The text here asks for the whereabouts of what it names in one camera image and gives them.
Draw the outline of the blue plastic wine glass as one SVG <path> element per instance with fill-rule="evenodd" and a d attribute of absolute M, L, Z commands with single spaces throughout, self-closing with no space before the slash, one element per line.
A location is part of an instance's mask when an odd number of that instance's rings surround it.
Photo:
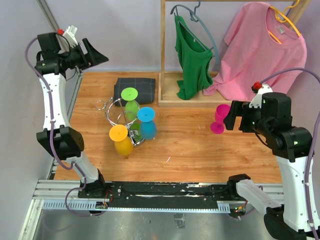
<path fill-rule="evenodd" d="M 142 107 L 137 113 L 140 120 L 140 134 L 146 140 L 155 138 L 157 134 L 157 127 L 154 122 L 155 116 L 156 113 L 151 107 Z"/>

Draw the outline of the dark grey folded cloth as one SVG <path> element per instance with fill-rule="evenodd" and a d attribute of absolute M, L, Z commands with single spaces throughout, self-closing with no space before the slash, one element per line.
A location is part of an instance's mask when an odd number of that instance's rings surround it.
<path fill-rule="evenodd" d="M 135 99 L 140 105 L 152 104 L 155 100 L 156 79 L 146 77 L 118 78 L 113 89 L 113 99 L 121 98 L 121 93 L 126 88 L 135 88 L 138 92 Z"/>

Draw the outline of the aluminium frame rail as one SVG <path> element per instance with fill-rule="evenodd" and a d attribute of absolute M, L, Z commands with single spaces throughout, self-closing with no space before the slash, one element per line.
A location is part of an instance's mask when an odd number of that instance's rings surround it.
<path fill-rule="evenodd" d="M 65 77 L 66 71 L 70 69 L 66 65 L 66 58 L 70 54 L 72 47 L 64 36 L 57 33 L 57 30 L 61 28 L 48 2 L 46 0 L 38 0 L 37 3 L 48 20 L 52 31 L 37 36 L 40 51 L 36 57 L 36 69 L 42 75 L 53 73 L 55 75 L 62 74 Z M 76 74 L 81 72 L 78 67 L 71 70 L 75 70 Z"/>

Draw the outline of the pink t-shirt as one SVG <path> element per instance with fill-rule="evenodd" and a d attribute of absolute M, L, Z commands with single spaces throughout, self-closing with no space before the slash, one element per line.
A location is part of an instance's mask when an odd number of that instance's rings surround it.
<path fill-rule="evenodd" d="M 219 92 L 226 100 L 250 101 L 254 83 L 285 69 L 303 68 L 307 61 L 303 36 L 279 22 L 266 2 L 246 3 L 224 41 L 227 50 L 213 84 L 203 90 L 205 96 Z"/>

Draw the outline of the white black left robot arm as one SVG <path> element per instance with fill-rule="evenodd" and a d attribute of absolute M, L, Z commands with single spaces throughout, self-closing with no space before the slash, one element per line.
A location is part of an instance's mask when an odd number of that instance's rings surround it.
<path fill-rule="evenodd" d="M 68 51 L 61 51 L 59 37 L 67 42 Z M 107 185 L 84 152 L 83 136 L 70 125 L 65 87 L 68 69 L 86 70 L 109 59 L 87 38 L 82 40 L 87 51 L 84 53 L 72 33 L 49 32 L 39 34 L 35 40 L 40 45 L 40 52 L 36 56 L 36 65 L 31 68 L 39 77 L 45 111 L 43 130 L 36 134 L 36 139 L 62 168 L 77 172 L 80 177 L 78 197 L 102 198 L 107 193 Z"/>

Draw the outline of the magenta plastic wine glass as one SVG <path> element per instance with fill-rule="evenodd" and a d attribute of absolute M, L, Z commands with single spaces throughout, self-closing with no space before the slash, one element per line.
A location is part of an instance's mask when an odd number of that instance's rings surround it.
<path fill-rule="evenodd" d="M 224 119 L 227 117 L 231 106 L 228 104 L 220 104 L 214 114 L 214 122 L 210 125 L 210 130 L 214 134 L 222 134 L 225 130 Z"/>

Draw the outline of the yellow plastic wine glass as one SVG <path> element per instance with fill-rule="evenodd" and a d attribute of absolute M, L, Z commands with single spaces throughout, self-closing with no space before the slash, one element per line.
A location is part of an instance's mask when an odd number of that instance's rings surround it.
<path fill-rule="evenodd" d="M 114 142 L 116 152 L 121 156 L 128 156 L 134 149 L 128 133 L 128 129 L 122 124 L 117 124 L 109 130 L 109 137 Z"/>

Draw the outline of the green tank top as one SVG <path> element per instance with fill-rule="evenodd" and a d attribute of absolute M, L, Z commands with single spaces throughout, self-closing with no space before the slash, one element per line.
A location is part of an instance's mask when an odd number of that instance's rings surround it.
<path fill-rule="evenodd" d="M 213 84 L 209 75 L 209 66 L 213 58 L 212 51 L 187 27 L 182 16 L 174 17 L 176 30 L 175 50 L 182 68 L 182 79 L 177 81 L 182 100 L 190 100 L 198 92 Z"/>

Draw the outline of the yellow clothes hanger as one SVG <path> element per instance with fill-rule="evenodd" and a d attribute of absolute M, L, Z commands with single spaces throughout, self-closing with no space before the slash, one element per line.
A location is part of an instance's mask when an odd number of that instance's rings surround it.
<path fill-rule="evenodd" d="M 285 11 L 287 10 L 292 10 L 294 8 L 296 8 L 300 3 L 300 0 L 296 0 L 295 3 L 291 6 L 287 6 L 285 8 Z M 270 5 L 270 8 L 272 10 L 274 10 L 275 12 L 275 18 L 278 22 L 284 24 L 284 23 L 289 23 L 289 25 L 293 28 L 293 30 L 295 31 L 295 33 L 298 35 L 298 37 L 300 37 L 302 34 L 300 33 L 300 31 L 298 30 L 298 28 L 295 26 L 295 24 L 285 15 L 284 12 L 281 12 L 280 10 L 278 10 L 277 8 L 275 8 L 273 5 Z M 269 35 L 278 43 L 278 44 L 283 44 L 271 31 L 268 30 Z"/>

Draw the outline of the wooden clothes rack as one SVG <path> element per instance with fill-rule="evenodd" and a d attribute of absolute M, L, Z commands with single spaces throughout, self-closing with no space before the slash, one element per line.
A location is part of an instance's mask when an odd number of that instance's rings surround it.
<path fill-rule="evenodd" d="M 211 96 L 204 96 L 201 93 L 198 93 L 191 100 L 181 100 L 176 95 L 179 90 L 177 80 L 182 79 L 183 74 L 181 71 L 165 70 L 166 2 L 166 0 L 160 1 L 161 68 L 158 80 L 158 105 L 160 107 L 216 108 L 220 104 L 230 104 L 231 102 L 224 99 L 219 92 L 216 92 Z M 291 6 L 288 10 L 288 13 L 283 15 L 283 17 L 287 20 L 285 25 L 297 32 L 298 29 L 296 28 L 296 24 L 310 3 L 310 0 L 295 0 L 293 6 Z"/>

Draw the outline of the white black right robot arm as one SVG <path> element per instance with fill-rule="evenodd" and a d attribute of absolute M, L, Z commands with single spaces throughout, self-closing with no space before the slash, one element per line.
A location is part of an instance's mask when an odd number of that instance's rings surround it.
<path fill-rule="evenodd" d="M 251 102 L 234 100 L 223 120 L 232 130 L 265 137 L 280 169 L 284 202 L 261 190 L 246 174 L 231 176 L 226 188 L 232 200 L 249 201 L 263 216 L 268 233 L 277 240 L 318 240 L 320 218 L 315 206 L 312 171 L 316 134 L 292 125 L 291 98 L 284 93 L 257 94 Z"/>

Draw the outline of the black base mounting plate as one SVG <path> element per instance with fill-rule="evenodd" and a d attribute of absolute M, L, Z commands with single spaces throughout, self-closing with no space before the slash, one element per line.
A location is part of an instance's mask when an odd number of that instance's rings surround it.
<path fill-rule="evenodd" d="M 112 208 L 158 210 L 208 210 L 217 208 L 219 201 L 245 201 L 231 183 L 200 182 L 111 181 L 98 189 L 90 183 L 78 191 L 77 196 L 82 199 L 111 198 L 109 205 Z"/>

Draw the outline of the lime green plastic wine glass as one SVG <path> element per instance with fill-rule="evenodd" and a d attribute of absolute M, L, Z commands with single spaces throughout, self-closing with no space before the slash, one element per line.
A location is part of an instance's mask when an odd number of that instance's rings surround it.
<path fill-rule="evenodd" d="M 121 98 L 126 101 L 125 115 L 128 120 L 134 121 L 137 117 L 140 105 L 136 101 L 138 91 L 134 87 L 127 87 L 121 92 Z"/>

